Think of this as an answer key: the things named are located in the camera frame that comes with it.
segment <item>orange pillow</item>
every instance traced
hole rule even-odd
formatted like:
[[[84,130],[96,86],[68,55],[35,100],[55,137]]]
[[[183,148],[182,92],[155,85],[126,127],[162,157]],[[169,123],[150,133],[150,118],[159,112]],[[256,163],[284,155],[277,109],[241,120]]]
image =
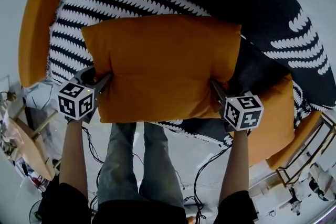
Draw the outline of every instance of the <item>orange pillow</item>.
[[[98,100],[102,123],[219,117],[209,79],[227,88],[240,25],[154,15],[104,21],[82,34],[97,76],[114,75]]]
[[[248,137],[250,166],[276,154],[294,139],[294,97],[290,75],[259,95],[264,113],[258,128]]]

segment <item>armrest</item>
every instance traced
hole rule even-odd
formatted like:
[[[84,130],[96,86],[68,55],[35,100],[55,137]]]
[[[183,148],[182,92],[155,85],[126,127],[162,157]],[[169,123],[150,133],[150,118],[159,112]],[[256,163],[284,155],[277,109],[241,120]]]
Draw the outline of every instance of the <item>armrest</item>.
[[[49,27],[55,19],[59,0],[28,0],[19,40],[19,75],[29,87],[46,77]]]
[[[316,130],[321,123],[321,111],[313,111],[308,117],[304,118],[295,130],[293,141],[278,153],[266,160],[272,170],[276,170],[284,165],[286,161],[292,159],[309,136]]]

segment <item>jeans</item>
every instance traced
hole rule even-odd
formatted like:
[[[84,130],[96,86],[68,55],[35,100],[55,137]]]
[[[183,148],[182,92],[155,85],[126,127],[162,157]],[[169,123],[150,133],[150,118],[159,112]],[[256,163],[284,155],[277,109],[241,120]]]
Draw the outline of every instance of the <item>jeans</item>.
[[[144,176],[138,191],[133,172],[133,140],[136,123],[112,125],[106,160],[98,183],[98,204],[111,200],[156,200],[183,207],[183,196],[168,154],[163,128],[144,124]]]

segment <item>person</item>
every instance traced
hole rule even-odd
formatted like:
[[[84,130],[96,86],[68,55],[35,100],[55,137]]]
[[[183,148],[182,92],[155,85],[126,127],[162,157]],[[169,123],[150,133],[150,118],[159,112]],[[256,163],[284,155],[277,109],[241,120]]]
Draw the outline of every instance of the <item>person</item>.
[[[138,190],[133,173],[135,128],[136,123],[112,125],[92,223],[188,223],[168,139],[162,127],[151,123],[144,124],[144,176]],[[59,180],[42,223],[91,223],[81,121],[68,124]],[[235,132],[215,224],[253,223],[248,182],[247,132]]]

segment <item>white floor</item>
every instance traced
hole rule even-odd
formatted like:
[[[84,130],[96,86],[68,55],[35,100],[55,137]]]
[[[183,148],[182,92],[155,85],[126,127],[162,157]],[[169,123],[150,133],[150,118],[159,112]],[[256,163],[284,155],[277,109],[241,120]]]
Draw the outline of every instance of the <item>white floor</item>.
[[[329,60],[333,70],[335,70],[335,46],[332,44],[335,40],[335,28],[336,16],[335,9],[328,9],[330,3],[333,6],[333,0],[299,0],[302,2],[302,6],[309,15],[311,15],[312,22],[317,28],[320,39],[323,41],[326,52],[328,53]],[[0,0],[0,82],[3,77],[9,76],[9,83],[12,85],[19,81],[18,69],[17,69],[17,49],[19,31],[24,12],[26,0]],[[56,135],[51,137],[52,142],[56,147],[50,148],[55,158],[61,154],[61,145],[64,139],[65,122],[60,117],[57,118],[52,125],[51,132]],[[110,124],[90,125],[89,130],[92,134],[93,144],[96,147],[100,158],[104,159],[107,141],[110,133]],[[194,178],[197,172],[197,167],[200,163],[203,163],[210,154],[216,154],[221,149],[215,145],[194,138],[179,137],[178,135],[167,132],[170,146],[170,156],[174,164],[175,169],[179,172],[186,190],[183,191],[185,197],[192,195],[191,185],[194,182]],[[84,138],[86,147],[86,161],[89,179],[89,190],[92,192],[92,196],[96,191],[96,176],[100,168],[100,165],[96,163],[89,151],[87,139]],[[139,135],[135,145],[134,152],[143,158],[143,138]],[[207,167],[199,181],[198,181],[198,194],[202,201],[209,204],[211,208],[216,210],[216,204],[219,195],[220,184],[225,172],[229,152],[225,153],[221,158]],[[21,192],[17,192],[22,185],[21,178],[17,177],[15,171],[8,166],[7,160],[1,158],[0,170],[4,173],[0,177],[0,221],[3,224],[6,223],[28,223],[27,215],[31,205],[39,198],[38,194],[32,194],[24,188]],[[142,164],[140,161],[134,159],[134,171],[138,181],[142,178]],[[269,172],[265,163],[261,163],[258,166],[250,169],[251,183],[258,180],[259,177]],[[259,223],[283,223],[284,221],[290,223],[307,223],[313,216],[318,215],[326,205],[320,200],[310,199],[302,206],[305,206],[304,214],[301,214],[299,218],[293,217],[291,212],[284,211],[282,214],[277,214],[274,218],[266,218],[263,222]],[[208,218],[206,222],[211,223],[214,217]]]

